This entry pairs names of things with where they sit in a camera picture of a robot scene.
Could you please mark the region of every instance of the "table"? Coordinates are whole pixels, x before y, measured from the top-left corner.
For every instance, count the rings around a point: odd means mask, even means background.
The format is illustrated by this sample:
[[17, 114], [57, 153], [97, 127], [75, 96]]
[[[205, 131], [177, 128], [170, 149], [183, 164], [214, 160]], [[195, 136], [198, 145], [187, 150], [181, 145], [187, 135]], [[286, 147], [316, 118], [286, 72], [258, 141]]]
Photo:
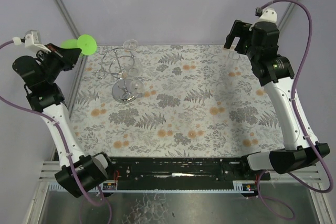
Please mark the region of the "table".
[[88, 154], [233, 157], [283, 148], [268, 95], [249, 60], [223, 45], [139, 46], [144, 96], [128, 104], [99, 79], [100, 46], [88, 58], [71, 121]]

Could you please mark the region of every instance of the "round metal base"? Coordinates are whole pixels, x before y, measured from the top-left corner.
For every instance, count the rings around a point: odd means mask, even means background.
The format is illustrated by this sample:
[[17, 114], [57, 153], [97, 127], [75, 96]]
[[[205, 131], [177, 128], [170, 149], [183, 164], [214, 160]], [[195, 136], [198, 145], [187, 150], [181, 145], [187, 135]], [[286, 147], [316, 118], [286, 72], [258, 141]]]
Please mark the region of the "round metal base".
[[118, 80], [118, 82], [113, 85], [112, 95], [113, 98], [120, 103], [129, 103], [137, 98], [137, 95], [130, 92], [131, 82], [129, 79]]

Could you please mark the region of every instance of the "gray wall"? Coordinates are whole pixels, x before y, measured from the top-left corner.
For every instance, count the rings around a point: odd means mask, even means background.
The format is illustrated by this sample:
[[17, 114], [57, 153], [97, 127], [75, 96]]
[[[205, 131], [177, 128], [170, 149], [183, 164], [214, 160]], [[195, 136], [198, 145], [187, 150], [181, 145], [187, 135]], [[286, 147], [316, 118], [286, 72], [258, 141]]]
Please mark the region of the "gray wall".
[[[254, 20], [269, 0], [63, 0], [80, 33], [122, 45], [222, 44], [235, 19]], [[279, 16], [286, 4], [278, 6]]]
[[[326, 157], [336, 179], [336, 0], [301, 0], [312, 15], [313, 36], [306, 66], [303, 69], [298, 93], [306, 116], [320, 142], [327, 142], [331, 154]], [[307, 42], [308, 21], [296, 7], [280, 39], [280, 53], [298, 69]], [[336, 214], [336, 189], [328, 194]]]
[[[14, 36], [23, 37], [38, 29], [44, 43], [59, 44], [72, 38], [53, 0], [0, 0], [0, 44]], [[0, 50], [0, 94], [29, 107], [23, 80], [12, 70], [12, 63], [33, 53], [24, 46]], [[69, 94], [74, 72], [64, 73], [58, 83]], [[0, 103], [0, 223], [19, 224], [32, 200], [44, 160], [50, 158], [52, 139], [42, 119]]]

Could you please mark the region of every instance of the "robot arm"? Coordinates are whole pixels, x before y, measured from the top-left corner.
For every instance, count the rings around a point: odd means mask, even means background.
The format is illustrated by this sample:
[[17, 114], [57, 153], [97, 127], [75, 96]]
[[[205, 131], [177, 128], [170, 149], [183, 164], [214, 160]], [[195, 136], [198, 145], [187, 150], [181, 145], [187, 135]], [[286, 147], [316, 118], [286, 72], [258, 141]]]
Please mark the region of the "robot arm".
[[[76, 173], [86, 191], [89, 191], [107, 180], [110, 174], [111, 161], [105, 153], [95, 156], [86, 155], [77, 142], [71, 128], [69, 111], [64, 104], [64, 96], [54, 83], [61, 71], [73, 69], [81, 53], [81, 49], [63, 49], [53, 44], [42, 45], [38, 31], [31, 30], [25, 39], [13, 38], [16, 45], [25, 43], [25, 47], [36, 53], [37, 58], [21, 56], [13, 63], [13, 69], [25, 82], [27, 100], [34, 111], [53, 118], [56, 122], [41, 117], [48, 126], [55, 142], [61, 171], [55, 174], [56, 181], [75, 197], [82, 195], [70, 168], [68, 157], [71, 156]], [[65, 136], [69, 147], [66, 152], [64, 143], [54, 124], [57, 123]]]
[[[247, 55], [253, 74], [265, 87], [275, 108], [284, 139], [284, 149], [271, 152], [259, 152], [246, 156], [246, 162], [252, 170], [269, 169], [283, 174], [315, 164], [318, 159], [305, 139], [291, 102], [291, 90], [294, 72], [289, 60], [277, 54], [279, 30], [275, 24], [277, 14], [272, 8], [256, 10], [260, 18], [249, 24], [236, 20], [226, 38], [225, 48], [230, 48], [235, 37], [239, 42], [235, 50]], [[303, 112], [296, 95], [299, 113], [308, 130], [309, 137], [315, 143], [322, 157], [329, 154], [326, 143], [319, 143]]]

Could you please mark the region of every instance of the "cable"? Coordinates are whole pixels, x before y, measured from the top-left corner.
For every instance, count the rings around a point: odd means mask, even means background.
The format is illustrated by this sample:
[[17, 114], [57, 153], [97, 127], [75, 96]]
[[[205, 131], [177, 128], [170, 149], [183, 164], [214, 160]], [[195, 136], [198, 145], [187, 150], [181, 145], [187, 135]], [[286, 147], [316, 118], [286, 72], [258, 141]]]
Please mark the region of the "cable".
[[[0, 49], [4, 48], [5, 46], [7, 46], [7, 45], [9, 45], [9, 44], [12, 44], [12, 43], [14, 43], [12, 40], [7, 41], [7, 42], [3, 43], [2, 45], [0, 45]], [[26, 111], [26, 112], [29, 112], [29, 113], [31, 113], [31, 114], [35, 114], [35, 115], [42, 116], [42, 117], [48, 119], [49, 121], [53, 122], [53, 123], [54, 123], [54, 126], [57, 128], [57, 130], [58, 130], [58, 132], [59, 132], [59, 135], [60, 135], [60, 137], [61, 137], [61, 139], [62, 139], [62, 142], [63, 142], [63, 145], [64, 145], [64, 148], [65, 148], [66, 152], [67, 152], [67, 153], [70, 153], [70, 150], [69, 150], [67, 141], [66, 141], [66, 139], [65, 139], [65, 136], [64, 136], [64, 134], [63, 134], [63, 131], [62, 131], [61, 127], [56, 123], [56, 121], [55, 121], [53, 118], [51, 118], [51, 117], [49, 117], [49, 116], [47, 116], [47, 115], [44, 115], [44, 114], [42, 114], [42, 113], [40, 113], [40, 112], [31, 110], [31, 109], [27, 109], [27, 108], [21, 107], [21, 106], [19, 106], [19, 105], [16, 105], [16, 104], [14, 104], [14, 103], [11, 103], [11, 102], [7, 101], [6, 99], [4, 99], [1, 95], [0, 95], [0, 100], [3, 101], [4, 103], [6, 103], [7, 105], [12, 106], [12, 107], [14, 107], [14, 108], [16, 108], [16, 109], [19, 109], [19, 110], [22, 110], [22, 111]], [[74, 176], [74, 179], [75, 179], [75, 181], [76, 181], [76, 183], [77, 183], [77, 185], [78, 185], [78, 188], [80, 189], [80, 191], [81, 191], [82, 194], [84, 195], [84, 197], [85, 197], [85, 198], [86, 198], [92, 205], [94, 205], [94, 206], [96, 206], [96, 207], [100, 207], [100, 206], [102, 206], [102, 204], [104, 204], [105, 201], [106, 201], [106, 203], [108, 204], [108, 206], [109, 206], [109, 210], [110, 210], [110, 218], [109, 218], [108, 223], [110, 223], [111, 220], [112, 220], [112, 207], [111, 207], [111, 205], [109, 204], [109, 202], [104, 198], [104, 195], [103, 195], [103, 192], [102, 192], [100, 186], [98, 186], [98, 191], [99, 191], [100, 198], [101, 198], [102, 202], [101, 202], [101, 203], [98, 203], [98, 202], [95, 202], [94, 200], [92, 200], [92, 199], [90, 198], [89, 194], [88, 194], [88, 193], [85, 191], [85, 189], [83, 188], [83, 185], [81, 184], [81, 182], [80, 182], [80, 180], [79, 180], [79, 178], [78, 178], [78, 175], [77, 175], [77, 173], [76, 173], [75, 166], [74, 166], [74, 163], [72, 162], [72, 158], [71, 158], [71, 156], [68, 155], [67, 158], [69, 159], [70, 169], [71, 169], [71, 171], [72, 171], [72, 174], [73, 174], [73, 176]]]
[[[304, 6], [304, 4], [302, 4], [301, 2], [296, 1], [296, 0], [273, 0], [273, 1], [268, 2], [267, 4], [263, 5], [262, 7], [260, 7], [260, 9], [264, 9], [264, 8], [270, 6], [271, 4], [278, 3], [278, 2], [290, 2], [290, 3], [293, 3], [293, 4], [296, 4], [296, 5], [300, 6], [304, 10], [304, 12], [307, 14], [307, 18], [308, 18], [309, 33], [308, 33], [308, 40], [307, 40], [307, 44], [306, 44], [306, 49], [305, 49], [305, 53], [303, 54], [303, 57], [302, 57], [302, 60], [301, 60], [298, 72], [296, 74], [296, 77], [294, 78], [294, 82], [293, 82], [293, 86], [292, 86], [292, 90], [291, 90], [291, 101], [292, 101], [292, 104], [293, 104], [294, 113], [295, 113], [295, 115], [296, 115], [296, 117], [298, 119], [298, 122], [300, 124], [300, 127], [302, 129], [303, 134], [305, 136], [308, 136], [309, 134], [308, 134], [308, 132], [307, 132], [307, 130], [305, 128], [305, 125], [303, 123], [303, 120], [301, 118], [301, 115], [299, 113], [299, 110], [298, 110], [298, 107], [297, 107], [297, 104], [296, 104], [296, 101], [295, 101], [295, 95], [296, 95], [296, 87], [297, 87], [297, 84], [298, 84], [298, 81], [299, 81], [299, 77], [301, 75], [303, 65], [305, 64], [305, 61], [306, 61], [306, 58], [307, 58], [307, 55], [308, 55], [308, 51], [309, 51], [309, 47], [310, 47], [310, 43], [311, 43], [312, 19], [311, 19], [311, 15], [310, 15], [308, 9]], [[323, 168], [324, 168], [324, 170], [325, 170], [325, 172], [327, 174], [327, 177], [328, 177], [328, 180], [329, 180], [329, 188], [326, 189], [326, 190], [319, 190], [319, 189], [313, 188], [313, 187], [309, 186], [307, 183], [305, 183], [303, 180], [301, 180], [300, 178], [298, 178], [297, 176], [295, 176], [293, 173], [289, 172], [288, 174], [290, 176], [292, 176], [294, 179], [296, 179], [299, 183], [301, 183], [305, 187], [309, 188], [310, 190], [316, 191], [318, 193], [329, 193], [333, 189], [333, 179], [332, 179], [331, 173], [330, 173], [330, 171], [329, 171], [329, 169], [327, 167], [327, 164], [323, 160], [322, 156], [320, 155], [320, 153], [318, 152], [318, 150], [314, 146], [313, 142], [311, 141], [310, 137], [306, 137], [306, 140], [307, 140], [309, 146], [314, 151], [314, 153], [315, 153], [316, 157], [318, 158], [318, 160], [321, 162], [321, 165], [323, 166]], [[288, 206], [286, 203], [284, 203], [283, 201], [281, 201], [279, 199], [275, 199], [275, 198], [272, 198], [272, 197], [267, 197], [267, 196], [262, 196], [261, 195], [261, 193], [260, 193], [260, 179], [261, 179], [261, 177], [262, 177], [262, 175], [264, 173], [265, 173], [265, 170], [260, 174], [260, 176], [258, 178], [258, 183], [257, 183], [258, 194], [259, 194], [259, 198], [261, 199], [262, 203], [264, 203], [264, 205], [271, 212], [273, 212], [276, 216], [278, 216], [278, 217], [280, 217], [280, 218], [282, 218], [284, 220], [295, 220], [296, 215], [295, 215], [293, 209], [290, 206]], [[277, 201], [277, 202], [285, 205], [292, 212], [293, 217], [288, 218], [288, 217], [285, 217], [285, 216], [282, 216], [282, 215], [276, 213], [273, 209], [271, 209], [265, 203], [264, 199], [270, 199], [270, 200]]]

